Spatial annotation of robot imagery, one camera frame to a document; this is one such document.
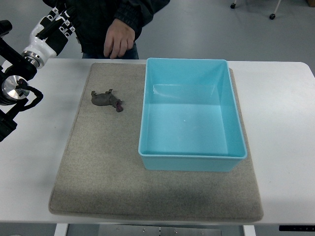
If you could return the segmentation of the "black white robotic left hand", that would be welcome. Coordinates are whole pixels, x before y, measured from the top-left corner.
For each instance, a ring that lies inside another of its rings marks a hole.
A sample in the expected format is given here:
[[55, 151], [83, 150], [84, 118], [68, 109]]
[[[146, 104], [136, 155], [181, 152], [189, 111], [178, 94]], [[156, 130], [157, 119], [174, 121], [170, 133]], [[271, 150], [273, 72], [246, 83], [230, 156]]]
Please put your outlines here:
[[36, 68], [42, 68], [50, 58], [58, 56], [75, 32], [72, 23], [74, 8], [67, 8], [60, 1], [43, 17], [30, 34], [29, 45], [22, 56]]

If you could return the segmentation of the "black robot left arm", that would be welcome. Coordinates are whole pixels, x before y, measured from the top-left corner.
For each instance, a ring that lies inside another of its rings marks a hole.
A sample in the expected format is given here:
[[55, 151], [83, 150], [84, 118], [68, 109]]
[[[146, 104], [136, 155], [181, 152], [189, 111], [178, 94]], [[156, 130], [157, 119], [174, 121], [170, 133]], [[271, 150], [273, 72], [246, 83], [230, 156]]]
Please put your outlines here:
[[12, 106], [8, 112], [0, 112], [1, 141], [16, 129], [14, 118], [17, 114], [35, 107], [43, 99], [42, 92], [28, 84], [40, 66], [38, 55], [33, 52], [21, 55], [10, 47], [3, 37], [11, 30], [12, 24], [1, 20], [0, 55], [11, 65], [7, 69], [0, 68], [0, 104]]

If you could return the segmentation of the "bystander bare hand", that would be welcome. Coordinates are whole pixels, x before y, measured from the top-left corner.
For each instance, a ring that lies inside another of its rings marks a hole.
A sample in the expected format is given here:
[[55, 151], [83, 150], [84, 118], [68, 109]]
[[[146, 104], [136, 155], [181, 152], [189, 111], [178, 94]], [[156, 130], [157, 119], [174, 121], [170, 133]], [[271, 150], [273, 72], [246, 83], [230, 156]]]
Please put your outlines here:
[[119, 19], [115, 19], [107, 30], [104, 42], [104, 56], [110, 59], [122, 58], [133, 48], [135, 31]]

